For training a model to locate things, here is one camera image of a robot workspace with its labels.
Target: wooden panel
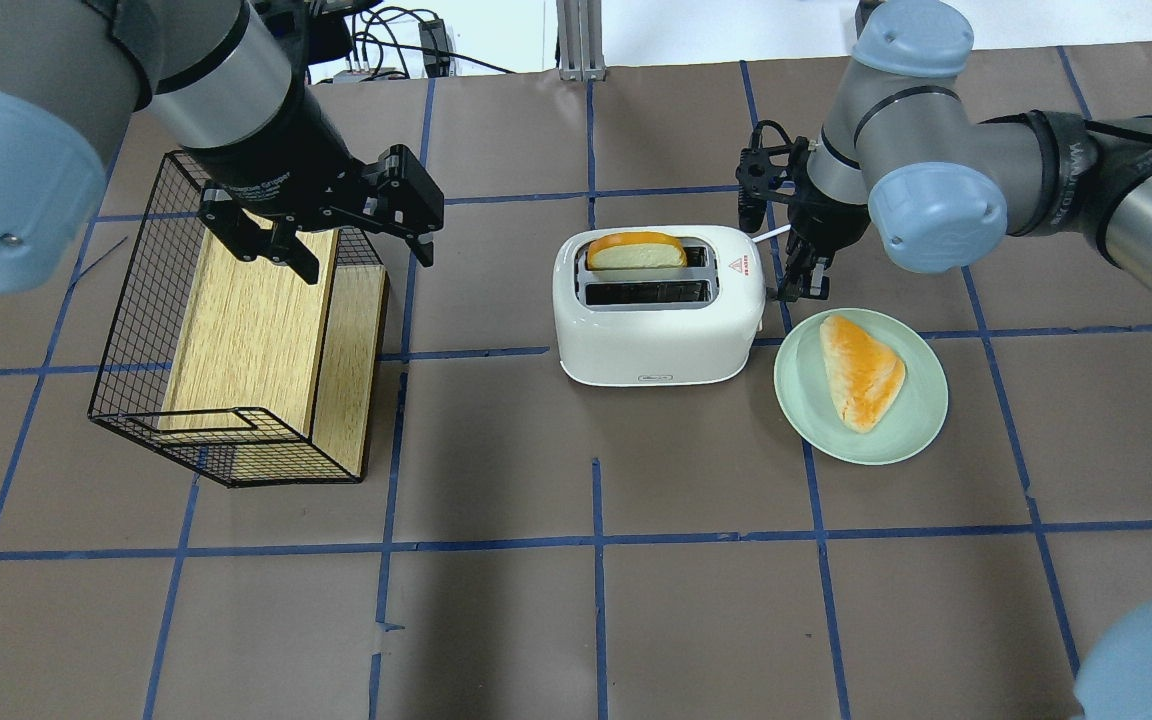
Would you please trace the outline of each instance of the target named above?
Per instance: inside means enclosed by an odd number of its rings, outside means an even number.
[[[323,268],[311,286],[265,260],[238,263],[206,233],[162,409],[265,407],[308,434],[338,236],[298,233]],[[214,427],[243,423],[214,414],[159,420],[162,430]]]
[[[384,265],[340,266],[335,272],[311,437],[356,475],[364,464],[384,297]]]

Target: toaster logo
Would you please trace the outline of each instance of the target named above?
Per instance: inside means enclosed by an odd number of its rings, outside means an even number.
[[[728,268],[736,270],[742,275],[749,276],[749,255],[742,255],[740,258],[728,263],[727,266]]]

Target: bread slice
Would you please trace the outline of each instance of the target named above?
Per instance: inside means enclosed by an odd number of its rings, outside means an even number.
[[[905,363],[842,314],[820,323],[820,348],[833,409],[848,429],[867,433],[896,401]]]
[[[684,268],[682,243],[662,232],[617,232],[589,245],[590,270]]]

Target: bread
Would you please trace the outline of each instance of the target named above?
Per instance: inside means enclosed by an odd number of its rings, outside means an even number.
[[[820,348],[838,418],[848,429],[867,433],[896,401],[905,382],[905,363],[842,314],[820,323]]]
[[[662,232],[617,232],[589,245],[590,270],[684,268],[682,243]]]

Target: green plate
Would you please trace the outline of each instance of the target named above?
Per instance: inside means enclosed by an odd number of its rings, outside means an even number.
[[[848,429],[829,400],[829,382],[820,353],[820,323],[842,314],[905,362],[905,384],[887,415],[867,433]],[[842,306],[810,316],[776,353],[776,400],[794,429],[826,454],[858,465],[887,465],[918,454],[945,425],[950,389],[941,361],[931,346],[900,320],[873,310]]]

